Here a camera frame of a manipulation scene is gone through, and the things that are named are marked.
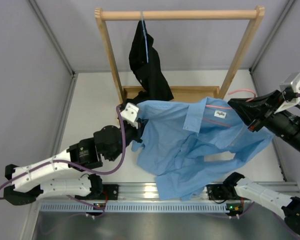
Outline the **pink wire hanger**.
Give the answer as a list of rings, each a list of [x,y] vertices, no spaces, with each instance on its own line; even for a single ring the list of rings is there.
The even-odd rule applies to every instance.
[[[246,100],[244,100],[245,102],[251,102],[257,96],[254,90],[247,89],[247,88],[240,88],[240,89],[230,91],[227,93],[227,95],[230,96],[240,92],[247,92],[249,94],[252,94],[251,97],[248,97]],[[229,115],[228,112],[232,113],[234,111],[234,109],[230,106],[211,105],[206,103],[205,107],[207,109],[213,110],[213,116],[219,119],[225,119]]]

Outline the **light blue shirt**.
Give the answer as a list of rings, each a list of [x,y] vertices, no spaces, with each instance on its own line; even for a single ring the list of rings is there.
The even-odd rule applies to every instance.
[[[155,175],[162,201],[189,200],[206,185],[241,168],[272,141],[262,128],[252,132],[230,105],[206,97],[195,103],[147,100],[139,103],[145,121],[134,142],[137,165]]]

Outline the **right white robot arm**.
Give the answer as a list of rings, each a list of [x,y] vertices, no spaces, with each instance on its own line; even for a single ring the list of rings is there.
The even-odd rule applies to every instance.
[[[235,112],[232,109],[224,109],[226,107],[231,107],[227,104],[227,101],[222,99],[208,97],[206,105],[211,105],[207,106],[207,109],[211,108],[213,109],[213,112],[215,112],[215,110],[217,110],[217,112]],[[227,163],[227,161],[230,161],[235,157],[235,154],[236,153],[232,151],[222,150],[218,153],[208,154],[204,161],[213,164],[219,161],[225,161]],[[226,171],[226,173],[223,173],[216,181],[222,182],[232,172],[238,172],[250,178],[252,181],[265,184],[266,187],[270,187],[271,189],[278,191],[283,190],[282,193],[284,194],[294,194],[294,196],[296,194],[300,197],[297,184],[288,183],[284,180],[274,145],[271,142],[267,143],[266,147],[264,147],[263,150],[256,154],[250,161],[243,165],[240,163],[240,167],[235,166],[234,168],[235,169],[232,171]],[[199,194],[200,199],[216,204],[212,200],[209,200],[209,194],[206,187],[204,187],[203,192],[201,191]],[[283,220],[278,219],[276,215],[273,215],[269,210],[262,206],[252,203],[249,205],[247,202],[248,200],[244,207],[245,214],[240,215],[241,220],[233,220],[234,222],[238,222],[238,224],[227,223],[229,226],[233,225],[244,228],[244,230],[238,230],[238,239],[300,240],[300,238],[286,226]]]

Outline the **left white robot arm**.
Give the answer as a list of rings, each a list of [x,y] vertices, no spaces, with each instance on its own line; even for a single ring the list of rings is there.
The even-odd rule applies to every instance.
[[[28,166],[7,165],[3,199],[14,206],[56,196],[71,196],[78,201],[107,199],[115,188],[104,185],[101,176],[112,171],[97,169],[103,166],[103,160],[124,158],[132,141],[141,143],[146,123],[139,119],[136,126],[126,120],[122,128],[107,125],[93,137],[80,140],[46,160]]]

